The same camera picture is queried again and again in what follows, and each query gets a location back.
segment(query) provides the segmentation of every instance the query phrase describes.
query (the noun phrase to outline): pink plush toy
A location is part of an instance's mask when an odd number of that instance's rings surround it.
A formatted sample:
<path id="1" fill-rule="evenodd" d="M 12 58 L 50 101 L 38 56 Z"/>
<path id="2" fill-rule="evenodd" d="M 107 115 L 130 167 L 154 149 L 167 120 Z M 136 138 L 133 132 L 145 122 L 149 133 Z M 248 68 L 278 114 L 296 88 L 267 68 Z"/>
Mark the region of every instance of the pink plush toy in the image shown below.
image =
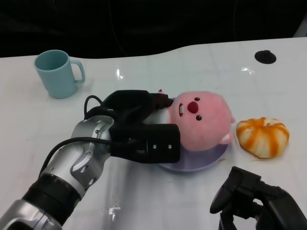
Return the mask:
<path id="1" fill-rule="evenodd" d="M 212 92 L 184 92 L 169 108 L 157 110 L 144 120 L 146 124 L 178 125 L 181 144 L 189 151 L 230 143 L 234 122 L 224 98 Z"/>

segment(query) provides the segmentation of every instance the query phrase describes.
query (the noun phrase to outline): purple plate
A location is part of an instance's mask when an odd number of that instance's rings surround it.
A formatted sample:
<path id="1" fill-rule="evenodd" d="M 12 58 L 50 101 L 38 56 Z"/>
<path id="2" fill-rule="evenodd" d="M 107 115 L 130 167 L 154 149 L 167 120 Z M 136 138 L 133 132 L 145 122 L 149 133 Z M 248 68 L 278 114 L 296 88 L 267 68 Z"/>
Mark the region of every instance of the purple plate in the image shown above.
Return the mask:
<path id="1" fill-rule="evenodd" d="M 162 167 L 179 171 L 194 172 L 212 166 L 224 155 L 228 144 L 216 145 L 205 151 L 188 151 L 181 145 L 180 160 L 177 163 L 160 164 Z"/>

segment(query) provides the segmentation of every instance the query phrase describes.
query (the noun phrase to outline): plush toy mouth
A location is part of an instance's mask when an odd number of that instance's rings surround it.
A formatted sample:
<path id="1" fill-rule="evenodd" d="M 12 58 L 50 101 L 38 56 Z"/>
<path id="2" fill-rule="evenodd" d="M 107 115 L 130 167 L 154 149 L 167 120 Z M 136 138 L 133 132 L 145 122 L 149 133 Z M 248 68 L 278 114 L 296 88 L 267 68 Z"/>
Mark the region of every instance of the plush toy mouth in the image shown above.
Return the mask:
<path id="1" fill-rule="evenodd" d="M 182 116 L 183 115 L 183 104 L 180 103 L 179 104 L 179 116 Z"/>

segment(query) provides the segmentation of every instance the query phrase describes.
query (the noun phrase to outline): white table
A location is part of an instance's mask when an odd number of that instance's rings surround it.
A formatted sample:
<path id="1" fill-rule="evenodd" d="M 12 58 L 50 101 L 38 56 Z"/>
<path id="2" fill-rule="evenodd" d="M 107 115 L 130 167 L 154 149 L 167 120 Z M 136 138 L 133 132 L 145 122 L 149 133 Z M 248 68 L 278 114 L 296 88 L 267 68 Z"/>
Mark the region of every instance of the white table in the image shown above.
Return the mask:
<path id="1" fill-rule="evenodd" d="M 171 173 L 157 165 L 110 158 L 64 225 L 65 230 L 217 230 L 210 204 L 232 166 L 287 190 L 307 215 L 307 38 L 189 46 L 147 57 L 79 59 L 86 82 L 67 99 L 48 96 L 33 67 L 34 56 L 0 59 L 0 215 L 37 179 L 49 151 L 68 139 L 83 119 L 88 95 L 115 90 L 163 89 L 220 93 L 237 121 L 270 116 L 290 130 L 283 156 L 260 160 L 235 139 L 225 161 L 195 173 Z M 254 59 L 268 49 L 271 65 Z M 77 67 L 75 75 L 80 77 Z M 90 101 L 89 107 L 95 106 Z M 238 229 L 255 220 L 235 219 Z"/>

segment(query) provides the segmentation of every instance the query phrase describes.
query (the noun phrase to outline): orange squash toy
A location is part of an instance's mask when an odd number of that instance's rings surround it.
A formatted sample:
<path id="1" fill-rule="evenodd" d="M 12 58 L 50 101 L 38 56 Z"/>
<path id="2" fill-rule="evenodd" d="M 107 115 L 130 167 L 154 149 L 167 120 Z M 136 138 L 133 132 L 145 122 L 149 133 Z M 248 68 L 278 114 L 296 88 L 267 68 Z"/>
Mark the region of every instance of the orange squash toy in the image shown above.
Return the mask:
<path id="1" fill-rule="evenodd" d="M 259 158 L 280 156 L 290 137 L 281 121 L 266 117 L 240 121 L 236 135 L 242 148 Z"/>

